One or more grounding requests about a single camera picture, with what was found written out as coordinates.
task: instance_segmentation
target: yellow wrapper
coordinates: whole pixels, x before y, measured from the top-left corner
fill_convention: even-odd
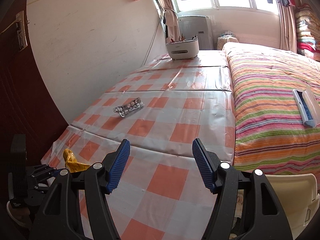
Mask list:
[[[66,163],[66,168],[71,172],[85,171],[90,167],[88,164],[79,163],[73,154],[73,152],[69,149],[65,149],[63,151],[63,158]]]

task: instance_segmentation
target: mattress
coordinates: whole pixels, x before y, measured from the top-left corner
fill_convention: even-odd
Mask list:
[[[140,97],[144,107],[122,118],[113,108]],[[119,186],[107,195],[122,240],[201,239],[215,196],[204,187],[191,143],[232,163],[235,116],[225,53],[200,51],[193,60],[156,58],[121,80],[77,117],[42,159],[65,167],[63,150],[79,162],[103,160],[126,138],[131,153]],[[85,235],[92,237],[80,193]]]
[[[234,166],[267,174],[313,173],[320,182],[320,126],[307,128],[292,90],[311,87],[320,103],[320,63],[259,45],[224,46],[236,111]]]

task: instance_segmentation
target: brown wooden door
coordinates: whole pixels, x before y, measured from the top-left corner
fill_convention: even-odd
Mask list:
[[[27,0],[15,0],[0,32],[24,11],[28,46],[19,51],[16,24],[0,35],[0,153],[10,152],[13,135],[26,134],[27,164],[39,164],[67,122],[52,100],[33,57],[26,19]]]

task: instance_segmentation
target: curtain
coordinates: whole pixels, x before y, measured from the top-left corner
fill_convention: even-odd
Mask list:
[[[281,25],[280,49],[297,53],[297,34],[293,6],[285,7],[280,3],[277,4]]]
[[[165,17],[165,25],[168,27],[168,38],[166,42],[168,43],[170,39],[175,41],[179,40],[180,31],[178,26],[178,16],[173,9],[173,4],[171,0],[159,0]]]

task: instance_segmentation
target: window frame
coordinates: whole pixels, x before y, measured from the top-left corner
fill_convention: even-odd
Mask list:
[[[174,7],[176,8],[178,13],[183,13],[183,12],[189,12],[189,11],[196,11],[196,10],[240,10],[240,11],[254,11],[254,12],[261,12],[261,13],[266,13],[266,14],[271,14],[271,15],[278,15],[279,13],[274,13],[274,12],[270,12],[270,11],[266,11],[266,10],[262,10],[262,9],[258,9],[257,5],[256,5],[256,1],[255,0],[249,0],[249,5],[250,8],[246,8],[246,7],[236,7],[236,6],[220,6],[219,4],[219,0],[211,0],[211,8],[199,8],[199,9],[192,9],[192,10],[188,10],[188,11],[180,11],[179,10],[179,6],[177,3],[177,0],[172,0],[172,2],[174,3]]]

